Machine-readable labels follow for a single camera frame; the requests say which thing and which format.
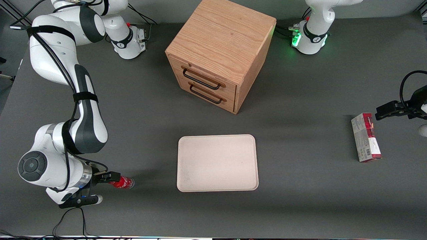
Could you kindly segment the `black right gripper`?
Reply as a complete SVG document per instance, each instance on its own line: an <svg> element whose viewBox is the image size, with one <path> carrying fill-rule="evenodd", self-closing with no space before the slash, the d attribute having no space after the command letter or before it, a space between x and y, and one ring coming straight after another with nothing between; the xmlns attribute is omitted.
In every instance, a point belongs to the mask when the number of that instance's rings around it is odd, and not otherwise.
<svg viewBox="0 0 427 240"><path fill-rule="evenodd" d="M98 184L114 184L115 180L120 180L121 174L113 171L100 171L98 168L92 168L92 176L87 184L87 196L95 195L93 189Z"/></svg>

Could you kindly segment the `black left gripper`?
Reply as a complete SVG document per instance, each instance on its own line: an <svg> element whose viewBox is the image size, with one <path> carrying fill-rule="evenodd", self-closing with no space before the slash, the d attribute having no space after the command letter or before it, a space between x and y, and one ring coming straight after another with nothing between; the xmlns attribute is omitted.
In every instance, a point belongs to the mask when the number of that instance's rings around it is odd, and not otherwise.
<svg viewBox="0 0 427 240"><path fill-rule="evenodd" d="M417 89L411 96L410 100L404 101L403 98L403 86L399 88L399 97L401 100L401 109L399 111L399 102L390 101L376 108L375 118L380 121L385 118L393 116L407 116L408 119L420 118L423 120L427 119L426 107L427 101L427 86L423 86Z"/></svg>

